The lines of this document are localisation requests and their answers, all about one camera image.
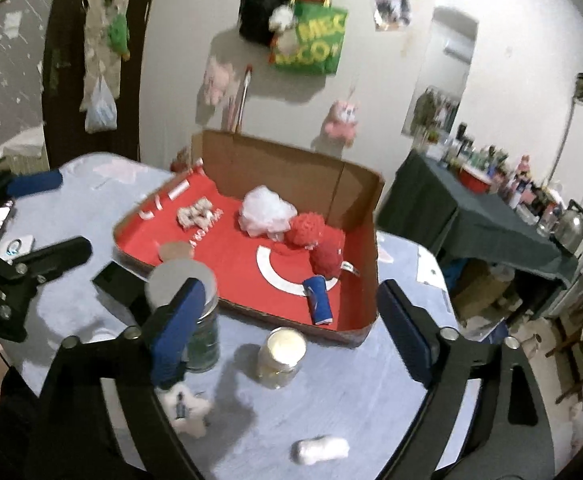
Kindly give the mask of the blue rolled cloth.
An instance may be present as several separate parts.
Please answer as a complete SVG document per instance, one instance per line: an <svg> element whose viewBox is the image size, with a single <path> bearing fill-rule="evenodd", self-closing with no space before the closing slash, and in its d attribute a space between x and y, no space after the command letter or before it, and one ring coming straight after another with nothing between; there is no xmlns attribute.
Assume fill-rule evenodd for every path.
<svg viewBox="0 0 583 480"><path fill-rule="evenodd" d="M314 325L328 325L333 322L333 312L329 303L327 282L322 275L314 275L303 283L305 296L308 298L312 322Z"/></svg>

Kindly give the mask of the large metal-lid glass jar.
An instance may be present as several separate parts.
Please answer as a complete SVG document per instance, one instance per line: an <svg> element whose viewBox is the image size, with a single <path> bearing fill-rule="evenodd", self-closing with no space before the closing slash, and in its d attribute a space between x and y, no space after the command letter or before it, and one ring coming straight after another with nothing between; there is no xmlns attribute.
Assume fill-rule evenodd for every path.
<svg viewBox="0 0 583 480"><path fill-rule="evenodd" d="M180 360L194 373L211 370L220 359L218 284L205 264L176 259L159 264L148 276L145 294L152 312L169 307Z"/></svg>

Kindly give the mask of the white wardrobe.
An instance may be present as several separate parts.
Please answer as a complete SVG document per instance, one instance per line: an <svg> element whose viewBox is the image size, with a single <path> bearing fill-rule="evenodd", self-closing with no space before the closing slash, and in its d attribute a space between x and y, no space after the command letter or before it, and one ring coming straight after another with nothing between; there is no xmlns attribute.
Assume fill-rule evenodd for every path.
<svg viewBox="0 0 583 480"><path fill-rule="evenodd" d="M561 185L565 202L574 200L583 207L583 102L573 99L568 122L552 169L549 182Z"/></svg>

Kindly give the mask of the red spiky ball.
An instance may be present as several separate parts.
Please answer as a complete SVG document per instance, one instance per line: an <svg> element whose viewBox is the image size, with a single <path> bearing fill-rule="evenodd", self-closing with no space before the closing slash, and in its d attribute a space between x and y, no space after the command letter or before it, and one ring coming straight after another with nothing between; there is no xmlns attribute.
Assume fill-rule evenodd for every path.
<svg viewBox="0 0 583 480"><path fill-rule="evenodd" d="M326 223L316 212L298 214L289 221L290 228L285 233L285 241L293 246L308 250L315 248L323 240Z"/></svg>
<svg viewBox="0 0 583 480"><path fill-rule="evenodd" d="M345 232L326 226L320 243L311 250L310 263L313 272L322 275L326 280L339 278L345 243Z"/></svg>

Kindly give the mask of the small glass jar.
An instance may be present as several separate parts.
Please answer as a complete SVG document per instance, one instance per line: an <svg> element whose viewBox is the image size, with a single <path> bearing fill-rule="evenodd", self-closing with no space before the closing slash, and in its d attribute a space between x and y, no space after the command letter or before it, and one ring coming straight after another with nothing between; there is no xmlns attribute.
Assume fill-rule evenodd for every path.
<svg viewBox="0 0 583 480"><path fill-rule="evenodd" d="M272 330L258 352L256 374L261 384L270 389L287 386L297 375L307 349L305 336L297 330L289 327Z"/></svg>

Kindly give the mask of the black bag on wall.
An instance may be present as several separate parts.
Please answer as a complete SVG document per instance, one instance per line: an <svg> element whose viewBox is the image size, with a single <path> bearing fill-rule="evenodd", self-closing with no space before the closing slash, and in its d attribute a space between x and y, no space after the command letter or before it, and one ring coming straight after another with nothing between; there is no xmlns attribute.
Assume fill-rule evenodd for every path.
<svg viewBox="0 0 583 480"><path fill-rule="evenodd" d="M239 35L252 44L270 47L278 35L268 29L270 14L290 0L240 0L238 11Z"/></svg>

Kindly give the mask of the black beauty cream box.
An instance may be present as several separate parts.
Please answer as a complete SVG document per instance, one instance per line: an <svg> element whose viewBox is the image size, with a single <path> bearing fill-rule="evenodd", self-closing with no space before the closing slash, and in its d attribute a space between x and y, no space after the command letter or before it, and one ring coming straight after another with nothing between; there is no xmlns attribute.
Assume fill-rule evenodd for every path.
<svg viewBox="0 0 583 480"><path fill-rule="evenodd" d="M110 261L92 283L100 303L125 325L143 326L151 314L145 281L116 261Z"/></svg>

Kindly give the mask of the small white plush toy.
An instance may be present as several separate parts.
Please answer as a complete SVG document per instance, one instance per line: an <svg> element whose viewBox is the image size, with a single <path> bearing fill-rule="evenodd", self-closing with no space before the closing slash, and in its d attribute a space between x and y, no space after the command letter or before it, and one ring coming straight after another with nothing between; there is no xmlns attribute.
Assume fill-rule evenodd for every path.
<svg viewBox="0 0 583 480"><path fill-rule="evenodd" d="M296 14L289 4L278 6L268 19L268 29L276 35L292 29L296 25Z"/></svg>

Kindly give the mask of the white rolled cloth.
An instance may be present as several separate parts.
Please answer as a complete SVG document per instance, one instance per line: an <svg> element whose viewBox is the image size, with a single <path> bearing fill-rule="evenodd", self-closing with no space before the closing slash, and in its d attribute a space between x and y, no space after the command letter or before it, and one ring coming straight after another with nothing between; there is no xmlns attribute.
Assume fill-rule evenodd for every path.
<svg viewBox="0 0 583 480"><path fill-rule="evenodd" d="M310 466L330 460L343 460L350 453L347 439L322 436L300 440L293 445L291 456L300 465Z"/></svg>

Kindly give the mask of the plastic bag on door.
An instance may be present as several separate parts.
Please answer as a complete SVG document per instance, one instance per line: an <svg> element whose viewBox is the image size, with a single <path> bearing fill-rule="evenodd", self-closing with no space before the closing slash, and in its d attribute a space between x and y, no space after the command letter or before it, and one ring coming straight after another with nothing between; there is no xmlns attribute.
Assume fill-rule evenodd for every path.
<svg viewBox="0 0 583 480"><path fill-rule="evenodd" d="M118 127L116 100L104 76L100 76L90 96L85 115L85 132L113 131Z"/></svg>

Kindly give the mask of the photo on wall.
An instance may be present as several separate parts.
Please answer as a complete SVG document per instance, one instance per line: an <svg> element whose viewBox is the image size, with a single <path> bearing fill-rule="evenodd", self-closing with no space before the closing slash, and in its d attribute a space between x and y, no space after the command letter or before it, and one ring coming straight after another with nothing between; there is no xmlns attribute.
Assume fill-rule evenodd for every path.
<svg viewBox="0 0 583 480"><path fill-rule="evenodd" d="M374 0L374 23L378 32L404 28L411 21L410 0Z"/></svg>

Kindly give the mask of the patterned grey table cloth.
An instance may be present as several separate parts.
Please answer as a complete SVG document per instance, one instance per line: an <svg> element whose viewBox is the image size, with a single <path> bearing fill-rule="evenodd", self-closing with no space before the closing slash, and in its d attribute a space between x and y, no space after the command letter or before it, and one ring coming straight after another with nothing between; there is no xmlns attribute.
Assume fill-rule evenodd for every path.
<svg viewBox="0 0 583 480"><path fill-rule="evenodd" d="M6 352L31 389L40 390L64 337L116 335L125 324L97 299L93 277L119 254L114 226L168 180L160 169L111 154L85 155L64 165L56 190L14 205L6 235L32 236L45 247L82 235L90 260L42 288L26 318L28 338ZM268 326L233 310L220 316L221 359L192 374L187 385L213 402L203 438L184 438L208 479L372 479L414 419L425 390L414 382L386 326L376 322L357 348L312 339L298 375L282 389L261 385L256 355ZM305 466L291 456L300 440L348 440L343 460Z"/></svg>

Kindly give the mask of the pink bear plush toy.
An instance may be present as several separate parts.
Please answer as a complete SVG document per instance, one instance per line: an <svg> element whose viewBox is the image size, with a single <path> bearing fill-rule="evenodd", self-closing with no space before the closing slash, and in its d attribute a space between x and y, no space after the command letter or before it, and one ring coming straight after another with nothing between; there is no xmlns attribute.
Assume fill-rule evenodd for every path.
<svg viewBox="0 0 583 480"><path fill-rule="evenodd" d="M357 137L357 106L346 101L334 102L325 119L323 133L328 139L351 148Z"/></svg>

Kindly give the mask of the white mesh bath pouf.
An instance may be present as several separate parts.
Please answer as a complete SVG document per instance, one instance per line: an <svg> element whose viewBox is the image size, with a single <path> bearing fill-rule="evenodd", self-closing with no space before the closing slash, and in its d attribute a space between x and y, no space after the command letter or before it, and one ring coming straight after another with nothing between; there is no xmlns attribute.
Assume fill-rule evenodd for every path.
<svg viewBox="0 0 583 480"><path fill-rule="evenodd" d="M266 236L281 242L298 211L265 185L259 185L244 196L238 224L250 237Z"/></svg>

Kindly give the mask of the red bowl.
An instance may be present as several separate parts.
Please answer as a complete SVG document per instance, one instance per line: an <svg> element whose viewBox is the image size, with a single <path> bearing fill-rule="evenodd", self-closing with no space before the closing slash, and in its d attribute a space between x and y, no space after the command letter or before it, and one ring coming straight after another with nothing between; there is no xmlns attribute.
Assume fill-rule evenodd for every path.
<svg viewBox="0 0 583 480"><path fill-rule="evenodd" d="M491 188L492 179L481 170L469 165L463 165L459 169L459 182L471 192L485 194Z"/></svg>

